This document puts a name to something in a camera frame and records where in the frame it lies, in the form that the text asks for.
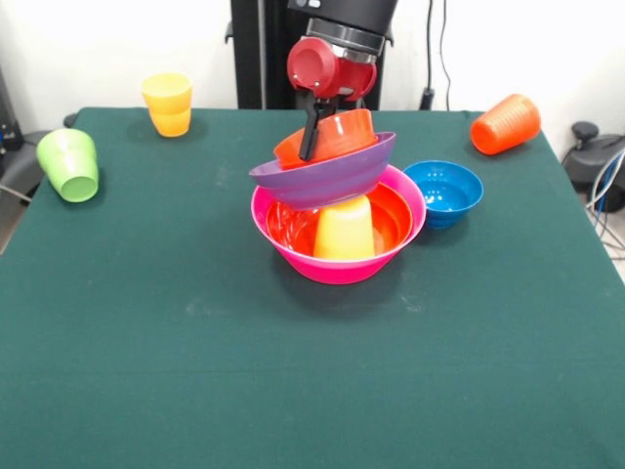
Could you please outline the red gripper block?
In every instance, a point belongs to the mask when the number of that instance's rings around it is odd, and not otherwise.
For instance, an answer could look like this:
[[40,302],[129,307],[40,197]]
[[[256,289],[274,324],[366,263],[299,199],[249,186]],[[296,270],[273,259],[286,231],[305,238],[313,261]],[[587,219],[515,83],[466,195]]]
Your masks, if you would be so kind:
[[313,95],[306,103],[307,121],[299,149],[303,161],[310,161],[313,157],[319,120],[337,112],[340,100],[333,98],[356,102],[375,84],[375,61],[359,62],[350,57],[351,52],[316,37],[301,38],[289,52],[287,75],[290,83],[296,90]]

